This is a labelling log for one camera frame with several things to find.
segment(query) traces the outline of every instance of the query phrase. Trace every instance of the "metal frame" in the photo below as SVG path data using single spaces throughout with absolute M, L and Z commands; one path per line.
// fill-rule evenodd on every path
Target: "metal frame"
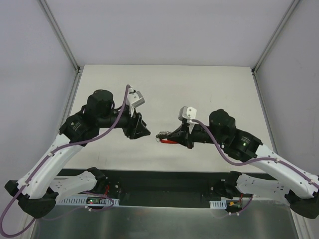
M 56 35 L 56 38 L 60 42 L 60 45 L 61 45 L 63 51 L 65 52 L 66 56 L 68 57 L 69 61 L 71 62 L 74 70 L 76 72 L 78 72 L 80 67 L 79 67 L 78 63 L 76 62 L 74 55 L 73 55 L 67 41 L 65 40 L 63 33 L 62 33 L 58 23 L 56 22 L 55 17 L 53 16 L 52 11 L 51 11 L 48 3 L 46 2 L 46 0 L 37 0 L 37 1 L 40 5 L 41 9 L 44 12 L 44 15 L 47 17 L 47 19 L 52 27 L 52 30 L 53 30 L 54 34 Z
M 266 108 L 266 105 L 265 105 L 264 97 L 263 97 L 263 95 L 261 93 L 261 90 L 259 88 L 259 85 L 258 85 L 256 74 L 253 74 L 253 78 L 254 78 L 254 82 L 255 82 L 258 98 L 259 98 L 259 101 L 260 101 L 261 109 L 262 109 L 263 114 L 264 114 L 267 130 L 268 130 L 268 134 L 269 134 L 269 138 L 270 138 L 270 142 L 271 142 L 271 145 L 273 147 L 274 152 L 278 153 L 277 147 L 276 147 L 276 143 L 275 143 L 275 140 L 274 140 L 274 135 L 273 135 L 273 132 L 271 130 L 270 123 L 269 123 L 268 111 L 267 111 L 267 108 Z
M 261 64 L 264 62 L 266 56 L 268 55 L 268 53 L 272 49 L 272 46 L 274 45 L 276 40 L 279 38 L 280 33 L 283 31 L 283 29 L 286 26 L 288 20 L 290 19 L 292 14 L 295 12 L 295 10 L 297 9 L 297 7 L 299 6 L 301 1 L 302 0 L 293 0 L 291 2 L 290 6 L 288 7 L 287 11 L 285 12 L 283 18 L 280 20 L 280 22 L 279 22 L 276 30 L 274 31 L 273 35 L 270 37 L 270 39 L 269 39 L 269 41 L 268 41 L 263 53 L 259 57 L 255 67 L 253 68 L 253 74 L 256 74 L 256 72 L 260 68 Z

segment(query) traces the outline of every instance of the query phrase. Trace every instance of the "cable clip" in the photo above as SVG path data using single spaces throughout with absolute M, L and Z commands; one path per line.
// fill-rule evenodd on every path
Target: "cable clip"
M 88 206 L 85 206 L 84 208 L 89 209 L 89 212 L 92 211 L 92 208 L 89 208 Z
M 311 179 L 309 182 L 308 182 L 310 185 L 315 183 L 314 179 Z

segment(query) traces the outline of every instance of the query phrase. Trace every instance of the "white enclosure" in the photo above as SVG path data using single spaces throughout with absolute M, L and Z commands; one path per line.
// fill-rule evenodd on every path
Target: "white enclosure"
M 72 112 L 76 112 L 97 86 L 112 91 L 117 104 L 126 83 L 145 95 L 146 103 L 138 110 L 153 133 L 150 140 L 155 141 L 157 131 L 179 126 L 177 114 L 183 105 L 197 108 L 203 121 L 212 110 L 224 108 L 236 118 L 239 128 L 266 144 L 271 141 L 284 158 L 319 174 L 318 0 L 4 0 L 0 19 L 1 212 L 11 198 L 4 184 L 34 165 L 70 113 L 73 99 Z M 157 99 L 165 97 L 163 102 L 157 105 L 151 91 Z M 155 105 L 163 111 L 173 100 L 166 115 L 157 116 L 160 111 L 151 108 Z M 120 129 L 110 135 L 123 139 Z M 110 138 L 96 142 L 96 147 L 111 143 Z M 101 168 L 150 170 L 146 158 L 153 147 L 161 145 L 144 142 L 150 143 L 150 151 L 134 156 L 135 166 L 127 167 L 124 152 L 112 153 L 117 161 L 94 158 L 87 163 L 83 151 L 78 163 L 75 158 L 67 167 L 95 163 Z M 87 153 L 96 150 L 90 147 Z M 152 161 L 158 170 L 190 171 L 190 158 L 198 157 L 201 148 L 207 145 L 198 144 L 191 151 L 177 149 L 174 163 Z M 193 165 L 194 171 L 234 169 L 220 158 L 214 165 L 214 151 L 204 151 L 214 154 L 213 161 L 209 157 L 202 161 L 212 169 L 199 164 Z M 185 152 L 188 166 L 182 163 Z M 169 150 L 162 156 L 174 153 Z M 240 170 L 255 171 L 250 167 Z M 24 225 L 22 214 L 17 205 L 11 209 L 4 220 L 8 233 Z M 318 237 L 319 219 L 310 221 L 312 230 L 307 228 L 308 220 L 295 218 L 295 222 L 296 227 L 303 225 L 297 228 L 303 238 L 312 233 L 313 238 Z

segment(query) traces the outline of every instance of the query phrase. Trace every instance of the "black base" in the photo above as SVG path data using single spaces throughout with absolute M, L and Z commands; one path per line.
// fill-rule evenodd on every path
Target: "black base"
M 11 196 L 15 196 L 18 192 L 17 181 L 10 180 L 5 184 L 5 189 L 9 192 Z M 50 188 L 40 199 L 29 199 L 28 195 L 20 194 L 17 198 L 18 205 L 21 209 L 33 216 L 34 218 L 42 218 L 47 215 L 55 206 L 55 198 L 58 196 L 58 193 L 54 193 Z
M 76 176 L 83 171 L 63 169 L 58 176 Z M 223 196 L 215 188 L 229 176 L 229 173 L 101 171 L 108 177 L 109 197 L 120 199 L 122 206 L 141 207 L 209 208 L 209 201 L 218 201 Z M 274 180 L 268 174 L 249 175 Z

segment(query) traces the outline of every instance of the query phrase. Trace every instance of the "white cable tray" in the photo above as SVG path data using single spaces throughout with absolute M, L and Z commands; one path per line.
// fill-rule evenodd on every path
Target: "white cable tray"
M 57 202 L 57 205 L 68 205 L 68 206 L 110 206 L 112 203 L 109 200 L 106 199 L 101 199 L 98 204 L 88 204 L 86 203 L 87 198 L 94 198 L 94 196 L 71 196 L 67 197 L 59 202 Z M 114 206 L 119 206 L 120 205 L 120 200 L 119 199 L 113 199 L 114 201 Z

